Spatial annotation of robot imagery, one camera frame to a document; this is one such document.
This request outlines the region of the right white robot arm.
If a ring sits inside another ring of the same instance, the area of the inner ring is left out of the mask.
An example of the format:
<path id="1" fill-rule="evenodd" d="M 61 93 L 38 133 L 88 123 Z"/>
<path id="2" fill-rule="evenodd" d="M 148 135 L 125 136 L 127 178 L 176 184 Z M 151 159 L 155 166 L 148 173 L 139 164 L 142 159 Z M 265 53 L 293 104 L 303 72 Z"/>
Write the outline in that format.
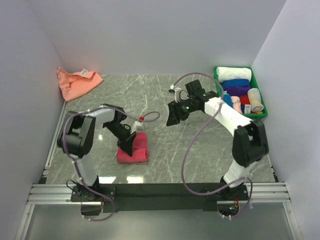
<path id="1" fill-rule="evenodd" d="M 211 119 L 217 120 L 232 135 L 233 161 L 220 181 L 220 187 L 209 192 L 196 192 L 184 181 L 184 187 L 197 196 L 220 195 L 230 200 L 238 193 L 238 188 L 248 178 L 252 168 L 269 153 L 265 125 L 260 120 L 252 120 L 237 112 L 224 102 L 214 91 L 205 91 L 200 81 L 194 80 L 185 85 L 187 99 L 168 103 L 166 125 L 174 126 L 188 119 L 190 113 L 202 111 Z"/>

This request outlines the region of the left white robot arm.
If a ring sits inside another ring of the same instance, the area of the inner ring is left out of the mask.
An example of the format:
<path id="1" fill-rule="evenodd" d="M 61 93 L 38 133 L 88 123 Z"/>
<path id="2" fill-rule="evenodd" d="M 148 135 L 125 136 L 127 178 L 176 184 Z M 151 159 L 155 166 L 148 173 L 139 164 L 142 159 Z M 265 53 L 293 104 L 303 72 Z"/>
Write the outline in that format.
<path id="1" fill-rule="evenodd" d="M 65 115 L 57 146 L 71 158 L 78 175 L 79 188 L 83 188 L 82 194 L 89 201 L 97 200 L 101 194 L 99 177 L 89 158 L 95 129 L 108 129 L 117 138 L 117 146 L 131 157 L 137 133 L 122 123 L 126 118 L 122 107 L 110 104 L 83 112 L 68 111 Z"/>

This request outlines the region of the yellow grey patterned towel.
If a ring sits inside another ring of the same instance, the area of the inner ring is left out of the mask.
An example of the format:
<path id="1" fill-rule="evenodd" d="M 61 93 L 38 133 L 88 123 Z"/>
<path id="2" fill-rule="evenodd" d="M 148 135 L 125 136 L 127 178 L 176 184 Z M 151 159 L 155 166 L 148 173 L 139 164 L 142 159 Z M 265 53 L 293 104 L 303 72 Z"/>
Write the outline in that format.
<path id="1" fill-rule="evenodd" d="M 248 100 L 251 105 L 252 112 L 262 112 L 264 110 L 264 105 L 262 104 L 261 94 L 259 89 L 251 88 L 248 93 Z"/>

